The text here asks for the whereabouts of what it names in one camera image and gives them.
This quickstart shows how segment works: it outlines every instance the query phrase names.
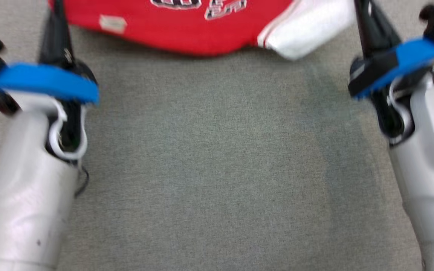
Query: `white fabric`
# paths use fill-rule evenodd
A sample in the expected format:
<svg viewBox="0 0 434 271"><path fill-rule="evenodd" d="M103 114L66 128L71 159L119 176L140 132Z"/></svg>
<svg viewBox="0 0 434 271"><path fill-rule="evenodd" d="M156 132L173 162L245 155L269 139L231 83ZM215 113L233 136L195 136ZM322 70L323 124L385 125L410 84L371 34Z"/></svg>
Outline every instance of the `white fabric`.
<svg viewBox="0 0 434 271"><path fill-rule="evenodd" d="M261 47L297 60L355 21L352 0L296 0L258 36Z"/></svg>

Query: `white cable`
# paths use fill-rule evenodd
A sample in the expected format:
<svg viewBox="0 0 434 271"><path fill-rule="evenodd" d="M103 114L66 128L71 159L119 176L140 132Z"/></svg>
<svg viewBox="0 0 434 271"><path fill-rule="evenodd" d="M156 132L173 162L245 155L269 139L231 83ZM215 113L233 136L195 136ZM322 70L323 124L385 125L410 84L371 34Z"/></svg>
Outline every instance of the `white cable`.
<svg viewBox="0 0 434 271"><path fill-rule="evenodd" d="M65 152L61 149L60 146L60 132L63 128L63 123L68 120L68 116L63 108L63 105L57 101L53 100L55 106L58 110L58 119L51 125L50 131L48 134L48 141L50 143L50 147L56 156L65 160L80 160L86 153L86 149L88 148L88 138L86 137L85 131L85 117L86 117L86 107L81 106L81 132L80 132L80 142L79 146L75 152Z"/></svg>

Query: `blue strap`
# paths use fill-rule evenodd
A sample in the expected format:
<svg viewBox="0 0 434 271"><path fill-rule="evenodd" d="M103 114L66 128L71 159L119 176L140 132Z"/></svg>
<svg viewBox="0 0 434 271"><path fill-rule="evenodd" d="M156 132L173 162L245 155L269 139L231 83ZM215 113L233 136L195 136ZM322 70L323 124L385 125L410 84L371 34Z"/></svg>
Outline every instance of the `blue strap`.
<svg viewBox="0 0 434 271"><path fill-rule="evenodd" d="M99 103L98 86L81 76L50 65L17 63L0 72L0 90L47 94L62 100Z"/></svg>
<svg viewBox="0 0 434 271"><path fill-rule="evenodd" d="M391 84L397 77L405 76L411 72L428 65L434 60L434 42L425 38L409 41L394 48L398 57L398 67L365 88L356 98L368 97L372 91L377 91Z"/></svg>

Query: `gray fabric surface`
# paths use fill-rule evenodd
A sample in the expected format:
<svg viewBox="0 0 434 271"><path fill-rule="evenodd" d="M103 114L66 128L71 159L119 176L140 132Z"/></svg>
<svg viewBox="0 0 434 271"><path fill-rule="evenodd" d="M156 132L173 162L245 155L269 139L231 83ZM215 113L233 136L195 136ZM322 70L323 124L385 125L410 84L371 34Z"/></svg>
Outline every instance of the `gray fabric surface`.
<svg viewBox="0 0 434 271"><path fill-rule="evenodd" d="M426 0L379 2L403 36L422 32ZM7 60L35 59L44 11L0 0ZM420 269L374 111L347 94L355 26L294 63L72 33L102 102L58 270Z"/></svg>

